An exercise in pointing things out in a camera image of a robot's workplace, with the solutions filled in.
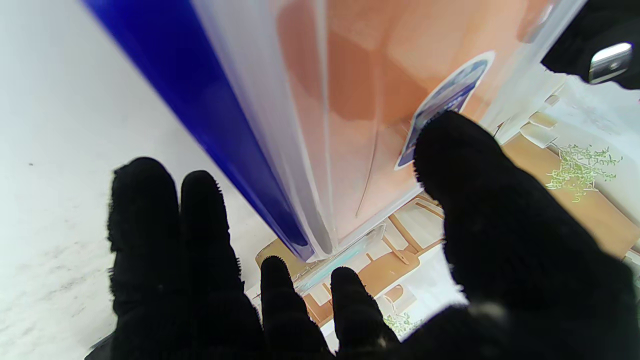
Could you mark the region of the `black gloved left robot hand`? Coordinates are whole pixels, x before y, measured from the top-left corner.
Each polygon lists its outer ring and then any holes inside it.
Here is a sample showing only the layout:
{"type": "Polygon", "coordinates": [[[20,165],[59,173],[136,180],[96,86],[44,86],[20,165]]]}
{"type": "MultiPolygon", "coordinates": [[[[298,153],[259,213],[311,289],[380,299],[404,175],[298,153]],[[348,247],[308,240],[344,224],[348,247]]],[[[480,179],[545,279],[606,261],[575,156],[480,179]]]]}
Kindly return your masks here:
{"type": "Polygon", "coordinates": [[[542,58],[549,71],[587,84],[639,89],[638,0],[588,0],[542,58]]]}

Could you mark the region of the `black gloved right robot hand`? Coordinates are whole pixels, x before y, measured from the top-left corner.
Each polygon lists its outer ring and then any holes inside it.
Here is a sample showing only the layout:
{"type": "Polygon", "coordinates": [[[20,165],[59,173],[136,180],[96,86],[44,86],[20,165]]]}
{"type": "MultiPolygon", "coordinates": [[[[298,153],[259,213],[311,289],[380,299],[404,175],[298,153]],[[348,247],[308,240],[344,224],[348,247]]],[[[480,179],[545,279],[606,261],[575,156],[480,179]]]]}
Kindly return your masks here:
{"type": "Polygon", "coordinates": [[[443,208],[443,250],[468,303],[399,340],[350,268],[330,278],[332,353],[285,262],[263,261],[262,312],[244,292],[213,176],[139,157],[114,173],[107,222],[112,360],[637,360],[633,272],[482,127],[442,112],[414,171],[443,208]]]}

